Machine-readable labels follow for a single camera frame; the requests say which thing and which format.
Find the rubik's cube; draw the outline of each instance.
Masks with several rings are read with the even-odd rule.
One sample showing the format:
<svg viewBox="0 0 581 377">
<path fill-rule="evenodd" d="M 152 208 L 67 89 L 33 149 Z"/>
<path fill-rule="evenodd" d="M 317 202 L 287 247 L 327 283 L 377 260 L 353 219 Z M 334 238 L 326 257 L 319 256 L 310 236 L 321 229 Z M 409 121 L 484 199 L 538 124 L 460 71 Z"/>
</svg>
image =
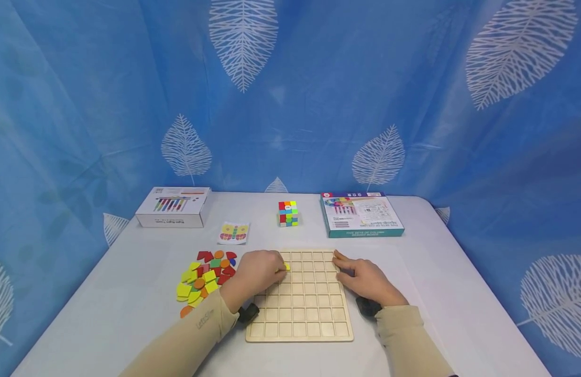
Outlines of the rubik's cube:
<svg viewBox="0 0 581 377">
<path fill-rule="evenodd" d="M 278 226 L 299 225 L 299 210 L 296 202 L 279 202 L 278 208 Z"/>
</svg>

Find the beige sleeve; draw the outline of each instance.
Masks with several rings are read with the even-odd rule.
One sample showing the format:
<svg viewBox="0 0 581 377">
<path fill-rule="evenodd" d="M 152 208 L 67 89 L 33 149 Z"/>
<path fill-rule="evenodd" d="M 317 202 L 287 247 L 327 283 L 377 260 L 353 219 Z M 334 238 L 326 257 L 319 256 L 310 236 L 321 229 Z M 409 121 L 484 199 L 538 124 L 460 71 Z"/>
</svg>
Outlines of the beige sleeve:
<svg viewBox="0 0 581 377">
<path fill-rule="evenodd" d="M 376 315 L 393 377 L 450 377 L 452 368 L 424 329 L 416 306 L 389 306 Z"/>
<path fill-rule="evenodd" d="M 154 339 L 120 377 L 194 376 L 207 354 L 237 320 L 238 314 L 230 313 L 216 290 L 198 308 Z"/>
</svg>

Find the white box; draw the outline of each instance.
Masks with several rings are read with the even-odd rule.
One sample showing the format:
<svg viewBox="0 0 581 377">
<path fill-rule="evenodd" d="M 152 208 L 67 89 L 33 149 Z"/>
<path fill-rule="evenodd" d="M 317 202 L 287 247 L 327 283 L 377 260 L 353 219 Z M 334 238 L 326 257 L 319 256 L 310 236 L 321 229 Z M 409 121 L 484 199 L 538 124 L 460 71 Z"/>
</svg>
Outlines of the white box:
<svg viewBox="0 0 581 377">
<path fill-rule="evenodd" d="M 143 227 L 202 228 L 210 193 L 210 187 L 154 187 L 135 215 Z"/>
<path fill-rule="evenodd" d="M 398 237 L 404 232 L 382 192 L 324 192 L 320 203 L 329 238 Z"/>
</svg>

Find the hand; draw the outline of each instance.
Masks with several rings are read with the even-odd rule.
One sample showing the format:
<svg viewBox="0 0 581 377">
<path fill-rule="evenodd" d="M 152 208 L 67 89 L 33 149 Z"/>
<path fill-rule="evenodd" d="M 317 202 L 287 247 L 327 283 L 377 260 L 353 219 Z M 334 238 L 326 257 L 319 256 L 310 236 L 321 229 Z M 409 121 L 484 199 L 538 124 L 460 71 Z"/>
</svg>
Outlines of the hand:
<svg viewBox="0 0 581 377">
<path fill-rule="evenodd" d="M 221 287 L 221 297 L 231 313 L 255 294 L 286 276 L 286 266 L 277 250 L 256 250 L 242 255 L 233 278 Z"/>
<path fill-rule="evenodd" d="M 409 305 L 404 295 L 389 282 L 381 269 L 367 259 L 349 259 L 334 250 L 332 262 L 339 269 L 354 271 L 353 277 L 339 272 L 336 278 L 361 297 L 374 300 L 383 307 Z"/>
</svg>

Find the black object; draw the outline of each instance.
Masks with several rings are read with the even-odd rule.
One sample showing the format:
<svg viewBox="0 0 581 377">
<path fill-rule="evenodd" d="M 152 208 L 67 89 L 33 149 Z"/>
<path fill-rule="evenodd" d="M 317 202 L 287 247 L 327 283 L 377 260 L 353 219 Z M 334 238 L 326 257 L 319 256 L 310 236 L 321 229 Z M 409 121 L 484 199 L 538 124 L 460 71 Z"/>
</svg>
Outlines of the black object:
<svg viewBox="0 0 581 377">
<path fill-rule="evenodd" d="M 382 310 L 382 306 L 378 302 L 361 297 L 360 295 L 355 299 L 355 302 L 357 302 L 359 312 L 366 318 L 373 318 L 374 315 Z"/>
<path fill-rule="evenodd" d="M 243 325 L 248 325 L 252 320 L 255 319 L 256 315 L 259 314 L 259 308 L 255 305 L 255 303 L 250 303 L 246 309 L 240 308 L 238 310 L 240 317 L 238 318 L 238 322 L 242 323 Z"/>
</svg>

